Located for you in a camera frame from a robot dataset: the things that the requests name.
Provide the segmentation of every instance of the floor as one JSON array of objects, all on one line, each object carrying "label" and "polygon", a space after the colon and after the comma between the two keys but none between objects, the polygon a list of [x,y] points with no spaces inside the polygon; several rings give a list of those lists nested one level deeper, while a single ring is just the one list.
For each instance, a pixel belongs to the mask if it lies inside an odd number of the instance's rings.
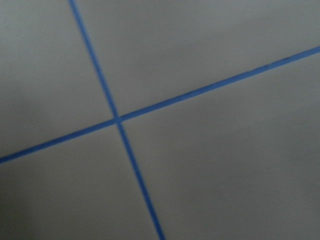
[{"label": "floor", "polygon": [[317,240],[320,1],[0,0],[0,240]]}]

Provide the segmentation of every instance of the blue stripe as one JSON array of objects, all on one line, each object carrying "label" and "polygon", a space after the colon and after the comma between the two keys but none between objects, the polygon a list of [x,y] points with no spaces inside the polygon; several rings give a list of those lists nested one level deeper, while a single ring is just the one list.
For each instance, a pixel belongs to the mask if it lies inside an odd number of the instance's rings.
[{"label": "blue stripe", "polygon": [[70,134],[67,134],[67,135],[52,139],[50,141],[46,141],[46,142],[41,143],[39,145],[29,147],[27,149],[12,153],[12,154],[7,155],[7,156],[3,156],[3,157],[0,158],[0,164],[5,163],[5,162],[10,161],[10,160],[13,160],[13,159],[16,159],[16,158],[19,158],[19,157],[22,157],[22,156],[25,156],[25,155],[28,155],[28,154],[31,154],[31,153],[34,153],[34,152],[37,152],[37,151],[40,151],[42,149],[49,148],[49,147],[57,145],[57,144],[61,144],[61,143],[65,142],[65,141],[68,141],[68,140],[71,140],[71,139],[75,139],[75,138],[83,136],[85,134],[89,134],[89,133],[95,132],[97,130],[100,130],[100,129],[109,127],[111,125],[114,125],[115,123],[116,123],[116,121],[114,119],[111,119],[111,120],[108,120],[108,121],[104,121],[102,123],[87,127],[85,129],[72,132]]},{"label": "blue stripe", "polygon": [[140,115],[143,115],[143,114],[146,114],[146,113],[149,113],[149,112],[164,108],[164,107],[169,106],[171,104],[175,104],[175,103],[178,103],[178,102],[193,98],[195,96],[207,93],[209,91],[221,88],[223,86],[238,82],[240,80],[244,80],[244,79],[250,78],[252,76],[261,74],[261,73],[269,71],[271,69],[275,69],[275,68],[281,67],[283,65],[298,61],[300,59],[307,58],[307,57],[309,57],[311,55],[318,54],[318,53],[320,53],[320,46],[317,46],[315,48],[312,48],[312,49],[309,49],[309,50],[306,50],[306,51],[303,51],[303,52],[300,52],[300,53],[297,53],[295,55],[292,55],[290,57],[286,57],[284,59],[281,59],[281,60],[278,60],[278,61],[275,61],[275,62],[272,62],[270,64],[267,64],[267,65],[264,65],[264,66],[260,66],[258,68],[255,68],[255,69],[251,70],[251,71],[240,73],[238,75],[226,78],[224,80],[215,82],[213,84],[198,88],[196,90],[192,90],[192,91],[186,92],[184,94],[169,98],[167,100],[164,100],[164,101],[158,102],[156,104],[153,104],[153,105],[138,109],[136,111],[132,111],[130,113],[122,115],[120,117],[120,119],[122,121],[126,121],[126,120],[129,120],[129,119],[138,117]]},{"label": "blue stripe", "polygon": [[162,231],[162,228],[161,228],[160,222],[158,220],[158,217],[156,215],[156,211],[155,211],[155,209],[153,207],[152,201],[151,201],[149,193],[147,191],[147,187],[145,185],[145,182],[143,180],[141,171],[140,171],[138,163],[136,161],[134,152],[133,152],[133,150],[131,148],[129,139],[128,139],[127,135],[126,135],[126,131],[125,131],[124,127],[122,126],[121,119],[118,117],[118,111],[117,111],[116,104],[114,103],[111,91],[110,91],[110,89],[108,87],[107,81],[106,81],[105,76],[103,74],[103,71],[102,71],[102,69],[100,67],[100,64],[99,64],[98,58],[97,58],[97,56],[95,54],[93,45],[91,44],[89,35],[88,35],[88,33],[86,31],[86,28],[85,28],[85,24],[84,24],[84,22],[83,22],[83,20],[81,18],[80,12],[78,10],[78,7],[76,6],[75,1],[74,0],[68,0],[68,1],[70,3],[72,12],[73,12],[74,17],[76,19],[76,22],[77,22],[77,24],[79,26],[81,35],[83,37],[84,43],[86,45],[86,48],[87,48],[87,50],[89,52],[92,64],[93,64],[93,66],[95,68],[95,71],[97,73],[97,76],[98,76],[98,79],[100,81],[100,84],[101,84],[102,89],[104,91],[104,95],[106,97],[106,100],[107,100],[110,108],[111,108],[113,117],[114,117],[114,119],[116,121],[116,125],[117,125],[117,128],[118,128],[119,134],[121,136],[121,139],[122,139],[122,142],[124,144],[125,150],[126,150],[126,152],[128,154],[128,157],[130,159],[131,166],[132,166],[132,168],[134,170],[134,174],[135,174],[135,176],[137,178],[137,181],[138,181],[138,184],[140,186],[142,195],[144,197],[144,201],[145,201],[146,206],[147,206],[147,208],[149,210],[149,213],[150,213],[150,216],[152,218],[152,221],[153,221],[154,227],[156,229],[156,232],[158,234],[158,237],[159,237],[160,240],[165,240],[165,236],[164,236],[164,233]]}]

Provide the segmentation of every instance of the tile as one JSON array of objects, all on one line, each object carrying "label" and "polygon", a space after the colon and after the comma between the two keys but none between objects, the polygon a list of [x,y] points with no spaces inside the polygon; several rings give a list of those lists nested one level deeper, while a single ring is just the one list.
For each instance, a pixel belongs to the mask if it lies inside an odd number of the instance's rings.
[{"label": "tile", "polygon": [[0,239],[157,239],[114,126],[1,164],[0,192]]},{"label": "tile", "polygon": [[319,45],[318,0],[77,0],[121,114]]},{"label": "tile", "polygon": [[168,240],[319,238],[319,62],[125,122]]},{"label": "tile", "polygon": [[110,119],[68,2],[0,5],[0,157]]}]

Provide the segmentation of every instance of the white tile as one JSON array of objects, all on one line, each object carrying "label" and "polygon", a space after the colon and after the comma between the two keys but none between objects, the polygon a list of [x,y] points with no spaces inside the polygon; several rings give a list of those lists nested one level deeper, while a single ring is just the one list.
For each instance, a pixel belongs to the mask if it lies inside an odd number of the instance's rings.
[{"label": "white tile", "polygon": [[0,6],[0,156],[110,119],[68,1]]},{"label": "white tile", "polygon": [[318,0],[77,0],[121,114],[316,47]]},{"label": "white tile", "polygon": [[168,240],[317,240],[320,55],[125,122]]},{"label": "white tile", "polygon": [[0,239],[157,239],[114,126],[0,165],[0,192]]}]

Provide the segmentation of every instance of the blue line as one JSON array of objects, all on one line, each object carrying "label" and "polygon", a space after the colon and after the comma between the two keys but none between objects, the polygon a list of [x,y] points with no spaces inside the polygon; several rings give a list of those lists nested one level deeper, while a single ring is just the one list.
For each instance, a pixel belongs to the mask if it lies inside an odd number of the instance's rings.
[{"label": "blue line", "polygon": [[122,122],[118,116],[118,111],[117,111],[117,107],[116,107],[116,104],[113,100],[113,97],[112,97],[112,94],[111,94],[111,91],[108,87],[108,84],[107,84],[107,81],[106,81],[106,78],[103,74],[103,71],[100,67],[100,64],[99,64],[99,61],[98,61],[98,57],[96,56],[96,53],[94,51],[94,48],[93,48],[93,45],[90,41],[90,38],[89,38],[89,34],[87,33],[87,30],[85,28],[85,24],[81,18],[81,15],[80,15],[80,12],[79,12],[79,9],[75,3],[74,0],[68,0],[69,3],[70,3],[70,6],[71,6],[71,9],[72,9],[72,12],[74,14],[74,17],[76,19],[76,22],[78,24],[78,27],[80,29],[80,32],[81,32],[81,35],[82,35],[82,38],[84,40],[84,43],[85,43],[85,46],[88,50],[88,53],[90,55],[90,58],[91,58],[91,61],[92,61],[92,64],[95,68],[95,71],[97,73],[97,76],[98,76],[98,79],[100,81],[100,84],[102,86],[102,89],[104,91],[104,95],[106,97],[106,100],[111,108],[111,111],[112,111],[112,114],[113,114],[113,117],[116,121],[116,125],[117,125],[117,128],[118,128],[118,131],[120,133],[120,136],[121,136],[121,139],[123,141],[123,144],[124,144],[124,147],[125,147],[125,150],[128,154],[128,157],[130,159],[130,163],[132,165],[132,168],[134,170],[134,173],[135,173],[135,176],[137,178],[137,181],[138,181],[138,184],[140,186],[140,189],[142,191],[142,194],[143,194],[143,197],[144,197],[144,201],[146,203],[146,206],[149,210],[149,213],[150,213],[150,216],[152,218],[152,221],[153,221],[153,224],[154,224],[154,227],[156,229],[156,232],[158,234],[158,237],[160,240],[165,240],[165,235],[162,231],[162,228],[161,228],[161,225],[160,225],[160,222],[158,220],[158,217],[156,215],[156,211],[153,207],[153,204],[152,204],[152,201],[151,201],[151,198],[149,196],[149,193],[147,191],[147,187],[145,185],[145,182],[143,180],[143,177],[142,177],[142,174],[141,174],[141,171],[139,169],[139,166],[138,166],[138,163],[136,161],[136,158],[135,158],[135,155],[134,155],[134,152],[131,148],[131,145],[130,145],[130,142],[129,142],[129,139],[126,135],[126,131],[122,125]]},{"label": "blue line", "polygon": [[102,123],[87,127],[85,129],[81,129],[79,131],[75,131],[75,132],[69,133],[67,135],[52,139],[50,141],[46,141],[46,142],[41,143],[39,145],[29,147],[27,149],[12,153],[12,154],[7,155],[7,156],[3,156],[3,157],[0,158],[0,164],[8,162],[8,161],[16,159],[16,158],[19,158],[19,157],[22,157],[22,156],[25,156],[25,155],[28,155],[28,154],[31,154],[31,153],[34,153],[34,152],[37,152],[37,151],[40,151],[42,149],[49,148],[49,147],[57,145],[57,144],[61,144],[61,143],[65,142],[65,141],[68,141],[68,140],[71,140],[71,139],[75,139],[77,137],[80,137],[80,136],[95,132],[97,130],[100,130],[100,129],[109,127],[111,125],[114,125],[115,123],[116,123],[116,121],[114,119],[111,119],[111,120],[108,120],[108,121],[104,121]]},{"label": "blue line", "polygon": [[126,121],[126,120],[129,120],[129,119],[138,117],[140,115],[143,115],[143,114],[146,114],[146,113],[149,113],[149,112],[164,108],[164,107],[169,106],[171,104],[175,104],[175,103],[178,103],[178,102],[193,98],[195,96],[207,93],[209,91],[221,88],[223,86],[238,82],[240,80],[244,80],[244,79],[250,78],[252,76],[261,74],[261,73],[269,71],[271,69],[275,69],[275,68],[281,67],[283,65],[298,61],[300,59],[307,58],[307,57],[309,57],[311,55],[318,54],[318,53],[320,53],[320,46],[317,46],[315,48],[312,48],[312,49],[309,49],[309,50],[306,50],[306,51],[303,51],[303,52],[300,52],[300,53],[297,53],[295,55],[292,55],[290,57],[286,57],[286,58],[278,60],[278,61],[274,61],[274,62],[272,62],[270,64],[267,64],[267,65],[264,65],[264,66],[260,66],[258,68],[255,68],[255,69],[251,70],[251,71],[240,73],[238,75],[226,78],[224,80],[215,82],[213,84],[198,88],[196,90],[192,90],[192,91],[186,92],[184,94],[169,98],[167,100],[164,100],[164,101],[155,103],[153,105],[138,109],[136,111],[132,111],[130,113],[122,115],[120,117],[120,119],[121,119],[121,121]]}]

